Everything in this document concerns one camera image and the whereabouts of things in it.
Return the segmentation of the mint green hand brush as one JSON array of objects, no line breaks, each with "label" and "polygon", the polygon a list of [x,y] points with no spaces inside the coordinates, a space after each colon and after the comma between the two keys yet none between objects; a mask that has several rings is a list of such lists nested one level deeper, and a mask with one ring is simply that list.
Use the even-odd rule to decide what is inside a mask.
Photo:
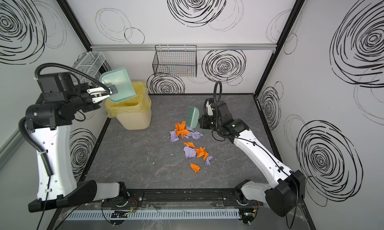
[{"label": "mint green hand brush", "polygon": [[195,129],[199,123],[199,116],[199,109],[197,107],[190,106],[187,112],[186,125],[191,129]]}]

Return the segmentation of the mint green dustpan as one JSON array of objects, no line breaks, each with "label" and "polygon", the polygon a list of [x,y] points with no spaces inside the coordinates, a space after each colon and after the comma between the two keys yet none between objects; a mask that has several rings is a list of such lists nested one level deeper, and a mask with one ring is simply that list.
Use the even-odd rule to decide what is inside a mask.
[{"label": "mint green dustpan", "polygon": [[125,67],[103,73],[100,76],[100,82],[112,91],[109,100],[113,103],[137,96]]}]

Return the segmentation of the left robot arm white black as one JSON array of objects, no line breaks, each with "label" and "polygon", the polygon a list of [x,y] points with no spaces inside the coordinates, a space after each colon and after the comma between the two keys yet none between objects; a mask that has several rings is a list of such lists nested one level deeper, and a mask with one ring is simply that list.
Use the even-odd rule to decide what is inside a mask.
[{"label": "left robot arm white black", "polygon": [[100,200],[129,200],[123,182],[77,182],[72,169],[70,135],[78,111],[100,108],[100,102],[120,94],[119,83],[96,81],[91,88],[80,82],[84,73],[59,63],[44,63],[35,70],[41,89],[37,102],[30,105],[19,121],[19,132],[37,152],[39,191],[30,202],[31,213],[68,208]]}]

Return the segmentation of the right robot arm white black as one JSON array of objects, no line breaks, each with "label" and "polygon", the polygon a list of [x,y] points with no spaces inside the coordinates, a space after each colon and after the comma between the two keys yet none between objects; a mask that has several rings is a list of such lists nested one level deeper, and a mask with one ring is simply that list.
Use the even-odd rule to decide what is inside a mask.
[{"label": "right robot arm white black", "polygon": [[306,177],[272,155],[243,120],[234,119],[221,96],[222,83],[217,81],[213,97],[204,104],[204,114],[199,119],[200,127],[212,130],[221,141],[229,140],[242,150],[267,180],[265,184],[252,181],[240,184],[241,198],[265,203],[280,217],[285,217],[289,212],[296,213],[305,198]]}]

